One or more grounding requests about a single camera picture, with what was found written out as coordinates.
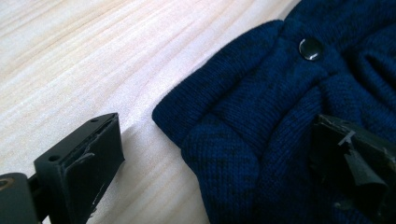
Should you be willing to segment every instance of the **wooden table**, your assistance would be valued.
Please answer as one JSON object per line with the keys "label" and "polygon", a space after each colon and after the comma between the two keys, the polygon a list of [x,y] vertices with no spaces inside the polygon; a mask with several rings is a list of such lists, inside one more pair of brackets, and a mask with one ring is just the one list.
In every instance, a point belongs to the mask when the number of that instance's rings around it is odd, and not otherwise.
{"label": "wooden table", "polygon": [[90,223],[207,223],[194,173],[151,120],[216,51],[297,0],[0,2],[0,174],[120,114],[126,162]]}

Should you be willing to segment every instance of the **tabletop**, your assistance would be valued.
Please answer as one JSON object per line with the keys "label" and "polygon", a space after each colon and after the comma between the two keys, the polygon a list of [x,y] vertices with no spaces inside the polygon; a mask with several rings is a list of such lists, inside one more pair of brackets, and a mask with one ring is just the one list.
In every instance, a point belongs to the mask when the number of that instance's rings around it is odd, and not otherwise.
{"label": "tabletop", "polygon": [[89,223],[208,223],[198,181],[151,119],[221,47],[298,0],[0,2],[0,174],[120,114],[120,167]]}

